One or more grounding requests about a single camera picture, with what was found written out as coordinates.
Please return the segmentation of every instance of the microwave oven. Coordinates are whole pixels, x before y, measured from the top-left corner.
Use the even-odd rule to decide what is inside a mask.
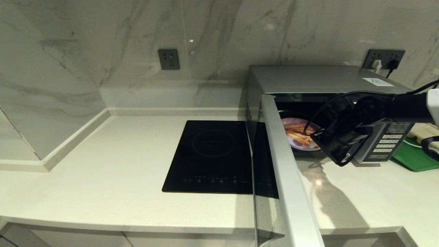
[[[396,82],[357,66],[254,65],[249,67],[243,96],[253,154],[257,245],[324,246],[302,184],[297,163],[324,159],[323,151],[292,149],[282,118],[308,120],[331,96],[352,91],[401,94],[410,91]],[[355,103],[364,95],[350,96]],[[314,123],[325,127],[325,118]],[[376,124],[353,163],[387,162],[412,123]]]

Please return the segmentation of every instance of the white countertop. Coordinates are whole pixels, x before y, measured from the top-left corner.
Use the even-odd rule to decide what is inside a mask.
[[[0,216],[82,229],[254,234],[252,195],[162,192],[189,119],[237,116],[111,116],[50,173],[0,171]]]
[[[0,223],[253,234],[251,195],[161,191],[188,119],[237,117],[112,116],[50,173],[0,171]],[[438,169],[297,163],[323,234],[402,226],[419,247],[439,246]]]
[[[439,169],[412,172],[392,161],[379,167],[316,159],[297,164],[322,234],[403,227],[419,247],[439,246]]]

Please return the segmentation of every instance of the black plug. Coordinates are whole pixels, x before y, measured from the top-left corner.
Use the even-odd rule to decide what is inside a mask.
[[[393,70],[397,69],[399,66],[398,60],[392,60],[389,62],[389,73],[387,74],[386,78],[390,76],[390,74],[393,72]]]

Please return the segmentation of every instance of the white plug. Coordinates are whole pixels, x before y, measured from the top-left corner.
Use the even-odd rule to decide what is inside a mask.
[[[372,63],[372,68],[375,69],[374,72],[377,73],[377,74],[380,72],[381,67],[382,67],[382,65],[381,65],[381,60],[375,60],[375,61]]]

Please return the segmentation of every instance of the microwave control panel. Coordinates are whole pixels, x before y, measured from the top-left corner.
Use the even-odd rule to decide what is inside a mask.
[[[413,127],[413,123],[390,123],[376,138],[363,162],[387,162]]]

